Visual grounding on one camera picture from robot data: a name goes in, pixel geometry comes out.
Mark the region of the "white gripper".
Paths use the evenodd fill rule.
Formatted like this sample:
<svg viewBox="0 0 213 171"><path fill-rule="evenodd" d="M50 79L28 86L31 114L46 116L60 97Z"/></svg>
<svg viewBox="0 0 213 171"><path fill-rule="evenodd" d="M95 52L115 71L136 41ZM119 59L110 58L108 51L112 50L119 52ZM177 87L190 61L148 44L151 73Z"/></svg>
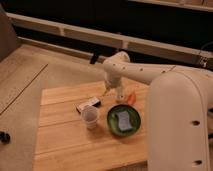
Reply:
<svg viewBox="0 0 213 171"><path fill-rule="evenodd" d="M110 75L106 75L104 77L104 83L106 90L103 92L102 96L106 96L110 89L118 88L122 86L122 81L120 77L112 77Z"/></svg>

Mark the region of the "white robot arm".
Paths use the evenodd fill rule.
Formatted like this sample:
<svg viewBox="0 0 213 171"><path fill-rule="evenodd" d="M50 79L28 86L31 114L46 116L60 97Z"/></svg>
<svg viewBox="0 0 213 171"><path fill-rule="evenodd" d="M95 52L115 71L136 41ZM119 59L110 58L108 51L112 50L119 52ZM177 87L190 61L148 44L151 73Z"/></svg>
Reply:
<svg viewBox="0 0 213 171"><path fill-rule="evenodd" d="M132 63L124 51L107 58L103 68L107 88L123 77L149 86L144 108L149 171L211 171L212 70Z"/></svg>

